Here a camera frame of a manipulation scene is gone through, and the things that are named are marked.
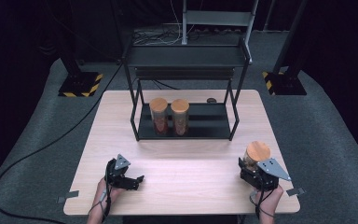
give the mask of wooden table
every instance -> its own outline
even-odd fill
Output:
[[[210,90],[144,91],[146,102],[164,97],[169,103],[178,98],[186,98],[190,103],[205,103],[210,97],[222,102],[224,93]],[[229,105],[230,102],[227,103],[227,112],[232,125],[235,119]],[[137,191],[125,191],[120,195],[111,209],[111,215],[254,213],[255,207],[249,202],[253,188],[240,179],[238,157],[243,157],[249,143],[258,140],[270,147],[271,157],[284,170],[286,166],[258,92],[241,91],[237,108],[240,124],[232,141],[201,139],[137,142],[130,123],[130,93],[105,92],[70,189],[79,190],[78,197],[66,200],[64,213],[88,213],[106,164],[119,153],[131,162],[126,177],[144,175],[145,180]],[[281,179],[280,184],[285,190],[293,187],[291,182]],[[284,193],[277,213],[295,213],[299,207],[296,196],[289,197]]]

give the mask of gray carpet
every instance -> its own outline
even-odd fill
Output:
[[[300,73],[308,95],[268,94],[261,74],[272,69],[286,36],[287,33],[252,33],[250,51],[254,62],[248,68],[243,86],[259,91],[294,185],[307,191],[299,197],[300,211],[277,215],[276,222],[358,223],[358,146],[324,90],[311,77]],[[199,41],[206,43],[211,37],[202,38]],[[218,41],[231,41],[231,37],[220,37]],[[80,68],[103,74],[99,89],[88,98],[59,97],[58,89],[66,78],[66,71],[60,60],[51,66],[37,109],[0,174],[13,162],[48,147],[17,163],[2,177],[0,207],[3,210],[64,223],[86,222],[86,217],[65,215],[63,203],[56,203],[56,199],[65,195],[71,186],[97,107],[88,115],[89,111],[98,103],[103,90],[126,90],[128,84],[124,70],[117,71],[116,64],[86,63]],[[195,82],[192,86],[181,81],[164,83],[179,89],[225,88],[215,82]],[[158,89],[151,81],[143,87]],[[121,222],[121,217],[110,217],[107,223]],[[9,217],[0,212],[0,223],[43,222]],[[257,223],[257,219],[250,215],[244,223]]]

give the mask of black metal frame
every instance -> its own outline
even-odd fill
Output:
[[[131,94],[131,99],[133,103],[132,113],[131,113],[131,126],[133,132],[135,134],[135,138],[137,141],[141,139],[229,139],[230,141],[234,137],[234,133],[238,127],[240,122],[238,111],[236,104],[238,102],[238,98],[240,96],[241,87],[244,81],[244,77],[246,74],[247,66],[250,61],[249,51],[244,44],[244,39],[240,37],[238,45],[235,46],[181,46],[179,51],[185,51],[186,53],[195,52],[195,54],[200,54],[196,51],[191,50],[199,50],[199,49],[208,49],[214,50],[217,53],[222,50],[227,56],[231,56],[231,58],[225,58],[225,63],[220,63],[220,58],[215,58],[216,62],[211,59],[208,63],[196,62],[196,64],[189,63],[177,63],[172,64],[170,62],[158,64],[159,62],[146,62],[142,60],[142,57],[136,55],[133,58],[137,60],[133,60],[131,56],[132,53],[140,53],[143,48],[154,48],[158,50],[169,50],[172,47],[167,46],[155,46],[155,47],[145,47],[145,46],[128,46],[123,54],[122,62],[124,65],[127,81],[129,84],[129,90]],[[138,83],[138,87],[136,93],[134,93],[134,89],[131,84],[131,74],[129,67],[135,67],[136,70],[136,80]],[[239,85],[237,91],[234,95],[231,82],[234,75],[234,68],[242,67],[241,77],[239,81]],[[194,104],[190,102],[189,109],[189,119],[190,119],[190,128],[189,132],[185,136],[175,136],[173,132],[168,132],[165,135],[157,135],[153,131],[153,124],[150,122],[151,116],[149,115],[149,104],[145,102],[143,91],[142,91],[142,80],[179,80],[179,79],[192,79],[192,80],[227,80],[227,90],[225,94],[225,100],[223,103],[205,103],[205,104]],[[230,130],[229,122],[227,117],[227,99],[228,95],[231,99],[231,103],[233,106],[233,112],[235,116],[234,126]],[[137,105],[139,102],[139,97],[141,97],[142,102],[142,112],[139,121],[139,127],[137,128],[135,125],[135,113],[137,111]],[[212,107],[214,106],[214,110],[208,110],[209,115],[201,114],[200,111],[205,111],[204,107]]]

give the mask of hand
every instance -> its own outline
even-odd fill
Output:
[[[100,224],[103,221],[103,212],[106,208],[106,196],[103,198],[103,201],[101,202],[101,205],[98,205],[101,199],[101,195],[103,194],[103,191],[106,189],[106,182],[102,178],[100,182],[98,183],[97,190],[95,191],[94,200],[92,202],[92,206],[94,206],[90,212],[89,212],[89,219],[87,220],[88,224]],[[124,189],[115,189],[112,188],[110,191],[110,198],[112,200],[112,203],[117,199],[118,195],[125,191]]]
[[[278,206],[278,202],[283,195],[283,188],[280,185],[278,185],[278,187],[275,190],[273,190],[271,194],[270,193],[271,191],[264,192],[263,198],[265,198],[265,200],[260,205],[260,224],[274,223],[274,217],[271,216],[275,215],[275,210]],[[257,194],[255,195],[256,203],[259,202],[260,197],[261,197],[261,191],[258,191]]]

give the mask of yellow black tape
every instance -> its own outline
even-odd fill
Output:
[[[274,90],[274,86],[273,86],[273,83],[271,81],[271,76],[273,76],[272,73],[263,72],[263,78],[264,78],[264,81],[266,82],[267,90],[268,90],[269,94],[270,95],[275,95],[276,92]]]
[[[66,96],[66,97],[89,97],[89,96],[93,96],[94,93],[97,91],[101,79],[103,78],[103,74],[98,75],[95,78],[94,84],[92,85],[92,87],[90,88],[89,91],[82,91],[82,92],[75,92],[75,91],[65,91],[65,92],[60,92],[59,96]]]

